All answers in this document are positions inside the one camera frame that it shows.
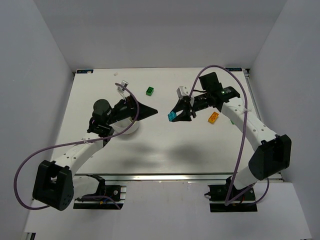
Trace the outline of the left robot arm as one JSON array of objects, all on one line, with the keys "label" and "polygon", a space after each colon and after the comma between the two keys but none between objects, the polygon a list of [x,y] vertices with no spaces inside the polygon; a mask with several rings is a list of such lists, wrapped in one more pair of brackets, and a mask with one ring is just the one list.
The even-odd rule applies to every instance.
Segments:
[{"label": "left robot arm", "polygon": [[157,114],[155,108],[135,100],[132,95],[111,106],[106,99],[93,104],[92,116],[84,139],[60,157],[42,161],[36,173],[32,197],[59,211],[65,210],[72,200],[112,201],[106,194],[105,181],[98,175],[76,177],[82,165],[102,150],[115,135],[112,124],[121,120],[140,121]]}]

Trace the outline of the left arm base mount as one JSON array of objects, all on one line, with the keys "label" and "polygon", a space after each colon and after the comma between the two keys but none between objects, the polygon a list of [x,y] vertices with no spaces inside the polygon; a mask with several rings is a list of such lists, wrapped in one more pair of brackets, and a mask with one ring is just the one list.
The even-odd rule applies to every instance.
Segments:
[{"label": "left arm base mount", "polygon": [[121,210],[126,199],[126,185],[108,182],[99,175],[76,176],[73,187],[73,208],[78,210]]}]

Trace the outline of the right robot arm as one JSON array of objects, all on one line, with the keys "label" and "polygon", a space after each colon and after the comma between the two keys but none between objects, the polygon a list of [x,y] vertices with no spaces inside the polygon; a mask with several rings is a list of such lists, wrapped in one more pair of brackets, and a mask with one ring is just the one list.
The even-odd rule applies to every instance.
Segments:
[{"label": "right robot arm", "polygon": [[196,112],[213,107],[241,130],[254,153],[248,165],[232,178],[234,190],[240,191],[289,167],[292,141],[286,134],[278,135],[269,129],[248,110],[234,87],[222,86],[215,72],[201,76],[199,80],[203,91],[200,95],[194,96],[189,87],[178,87],[178,102],[168,119],[170,122],[190,122]]}]

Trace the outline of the small blue lego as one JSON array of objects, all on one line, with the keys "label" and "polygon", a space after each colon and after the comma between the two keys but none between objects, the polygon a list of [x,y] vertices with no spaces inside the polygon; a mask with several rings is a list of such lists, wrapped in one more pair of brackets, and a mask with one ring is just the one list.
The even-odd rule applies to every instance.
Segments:
[{"label": "small blue lego", "polygon": [[167,115],[167,117],[168,117],[168,120],[169,120],[170,122],[173,122],[174,119],[177,117],[177,114],[176,114],[175,112],[171,111],[171,112]]}]

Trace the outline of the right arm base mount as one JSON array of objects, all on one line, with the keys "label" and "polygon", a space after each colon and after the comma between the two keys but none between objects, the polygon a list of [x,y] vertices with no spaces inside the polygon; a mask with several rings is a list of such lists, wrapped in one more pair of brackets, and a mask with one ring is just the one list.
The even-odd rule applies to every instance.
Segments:
[{"label": "right arm base mount", "polygon": [[256,195],[253,187],[237,190],[234,186],[227,193],[230,183],[208,185],[208,192],[204,197],[209,200],[211,213],[251,213],[257,212]]}]

